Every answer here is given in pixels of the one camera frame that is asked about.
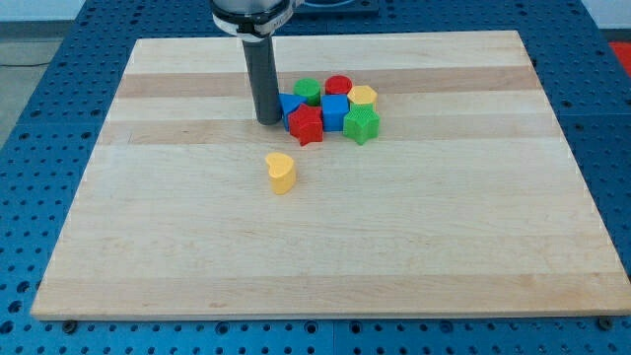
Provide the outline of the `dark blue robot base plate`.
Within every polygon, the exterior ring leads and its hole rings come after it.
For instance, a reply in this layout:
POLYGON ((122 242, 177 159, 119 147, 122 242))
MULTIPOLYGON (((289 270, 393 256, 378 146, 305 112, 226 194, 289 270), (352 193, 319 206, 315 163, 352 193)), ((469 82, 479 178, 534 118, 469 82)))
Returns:
POLYGON ((297 14, 374 14, 380 10, 378 0, 305 0, 297 14))

